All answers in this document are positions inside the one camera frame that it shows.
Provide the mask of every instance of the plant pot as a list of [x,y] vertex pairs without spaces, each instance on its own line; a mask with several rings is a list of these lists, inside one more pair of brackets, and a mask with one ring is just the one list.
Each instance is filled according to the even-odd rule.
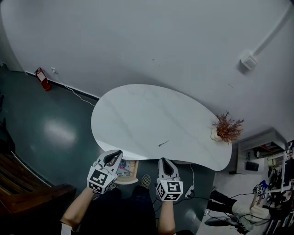
[[221,141],[221,137],[217,135],[216,128],[212,128],[210,138],[215,141]]

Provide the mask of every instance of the dried plant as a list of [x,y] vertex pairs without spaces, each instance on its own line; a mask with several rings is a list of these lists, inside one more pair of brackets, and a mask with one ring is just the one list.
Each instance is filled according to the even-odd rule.
[[244,119],[231,119],[229,115],[229,111],[226,114],[216,115],[218,122],[212,123],[212,126],[216,127],[217,135],[226,143],[237,140],[243,131],[242,123],[244,122]]

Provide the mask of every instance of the power strip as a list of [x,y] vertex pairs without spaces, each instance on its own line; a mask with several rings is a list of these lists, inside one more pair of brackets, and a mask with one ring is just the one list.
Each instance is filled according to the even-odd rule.
[[194,186],[191,185],[190,188],[188,189],[187,193],[185,194],[186,198],[191,197],[192,191],[194,190]]

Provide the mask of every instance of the electrical outlet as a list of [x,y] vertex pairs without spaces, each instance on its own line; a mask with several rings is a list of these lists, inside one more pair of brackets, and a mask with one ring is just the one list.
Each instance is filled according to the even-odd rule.
[[194,186],[193,185],[190,186],[190,188],[188,189],[187,193],[185,194],[185,197],[186,198],[189,198],[188,196],[191,197],[192,190],[194,190]]
[[56,69],[53,68],[53,67],[51,67],[51,71],[52,71],[52,73],[58,74],[58,72],[56,71]]

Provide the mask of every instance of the baseboard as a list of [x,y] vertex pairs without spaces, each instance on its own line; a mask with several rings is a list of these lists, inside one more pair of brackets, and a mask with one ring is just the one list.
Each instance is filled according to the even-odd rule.
[[[28,71],[25,71],[25,74],[26,74],[26,75],[29,75],[29,76],[32,76],[32,77],[36,77],[34,73],[31,73],[31,72],[28,72]],[[63,84],[60,83],[60,82],[53,81],[53,80],[51,80],[51,79],[48,79],[48,81],[49,81],[49,83],[52,84],[52,85],[59,86],[59,87],[62,87],[62,88],[64,88],[64,89],[67,89],[67,88],[65,87],[65,85],[63,85]],[[86,92],[84,92],[84,91],[78,90],[78,89],[76,89],[76,88],[74,88],[74,87],[71,87],[71,86],[67,86],[67,87],[69,87],[70,89],[73,89],[74,92],[77,93],[77,94],[84,95],[84,96],[86,96],[86,97],[88,97],[88,98],[91,98],[91,99],[94,99],[94,100],[96,100],[96,101],[100,100],[100,97],[97,97],[97,96],[95,96],[95,95],[92,95],[92,94],[86,93]]]

